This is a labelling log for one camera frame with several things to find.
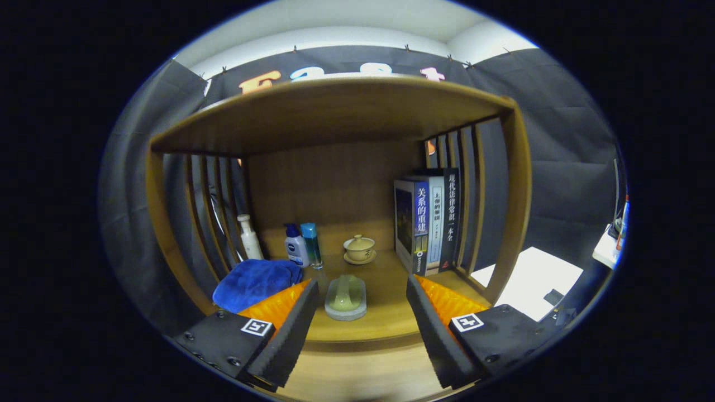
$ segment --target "orange letter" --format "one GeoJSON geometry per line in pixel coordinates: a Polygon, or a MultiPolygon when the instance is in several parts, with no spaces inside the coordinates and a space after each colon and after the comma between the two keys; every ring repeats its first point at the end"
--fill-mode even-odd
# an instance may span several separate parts
{"type": "Polygon", "coordinates": [[[273,70],[265,74],[261,74],[258,77],[247,79],[243,81],[238,87],[243,89],[243,93],[247,94],[249,92],[258,91],[259,89],[266,89],[272,85],[271,81],[280,78],[280,72],[278,70],[273,70]]]}

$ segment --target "shelf top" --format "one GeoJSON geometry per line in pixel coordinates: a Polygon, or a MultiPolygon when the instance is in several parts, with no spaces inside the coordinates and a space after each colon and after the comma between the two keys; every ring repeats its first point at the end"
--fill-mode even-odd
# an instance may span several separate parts
{"type": "Polygon", "coordinates": [[[152,150],[244,157],[298,147],[423,140],[516,108],[507,97],[402,74],[335,74],[217,102],[152,139],[152,150]]]}

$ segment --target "book spine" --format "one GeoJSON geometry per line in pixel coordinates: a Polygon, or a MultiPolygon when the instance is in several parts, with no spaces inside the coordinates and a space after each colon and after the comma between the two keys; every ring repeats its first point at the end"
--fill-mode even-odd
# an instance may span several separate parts
{"type": "Polygon", "coordinates": [[[444,222],[444,179],[430,178],[430,237],[425,276],[439,273],[444,222]]]}
{"type": "Polygon", "coordinates": [[[413,250],[413,273],[424,276],[427,270],[427,246],[429,237],[429,184],[415,183],[415,238],[413,250]]]}
{"type": "Polygon", "coordinates": [[[453,269],[457,254],[457,240],[459,227],[459,170],[454,168],[445,169],[445,212],[444,230],[442,239],[442,255],[440,258],[439,272],[453,269]]]}

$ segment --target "blue bottle cap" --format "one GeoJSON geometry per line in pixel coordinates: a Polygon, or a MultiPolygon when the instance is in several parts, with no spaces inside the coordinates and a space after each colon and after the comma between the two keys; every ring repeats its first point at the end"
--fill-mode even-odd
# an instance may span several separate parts
{"type": "Polygon", "coordinates": [[[285,235],[288,237],[298,237],[300,236],[300,233],[298,232],[298,228],[295,227],[295,223],[284,223],[285,226],[285,235]]]}
{"type": "Polygon", "coordinates": [[[300,231],[303,233],[303,237],[313,239],[317,237],[317,232],[315,231],[315,223],[301,223],[300,231]]]}

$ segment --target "black fabric backdrop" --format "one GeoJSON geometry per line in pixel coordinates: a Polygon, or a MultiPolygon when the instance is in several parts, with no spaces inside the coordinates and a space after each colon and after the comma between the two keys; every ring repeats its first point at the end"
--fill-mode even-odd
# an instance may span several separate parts
{"type": "MultiPolygon", "coordinates": [[[[277,82],[286,82],[293,71],[303,67],[321,67],[326,74],[358,72],[365,62],[386,63],[394,73],[421,77],[420,69],[435,67],[448,82],[514,98],[523,112],[533,161],[533,198],[524,248],[536,246],[588,269],[593,248],[615,207],[613,133],[585,89],[539,49],[493,57],[470,69],[444,57],[378,46],[306,49],[265,57],[218,74],[206,96],[205,80],[176,62],[167,62],[142,85],[117,121],[102,160],[98,205],[104,244],[117,278],[160,331],[177,334],[202,314],[176,283],[154,238],[144,189],[149,139],[197,110],[239,94],[241,82],[272,70],[281,73],[277,82]]],[[[480,130],[487,203],[477,268],[494,263],[507,191],[506,150],[499,124],[481,124],[480,130]]],[[[239,169],[233,165],[235,188],[240,189],[239,169]]],[[[210,296],[215,281],[189,220],[184,158],[168,156],[164,168],[172,229],[199,286],[210,296]]],[[[193,172],[198,190],[196,164],[193,172]]],[[[209,180],[215,183],[212,174],[209,180]]],[[[208,230],[201,197],[194,198],[201,225],[208,230]]],[[[211,247],[209,257],[220,267],[217,251],[211,247]]]]}

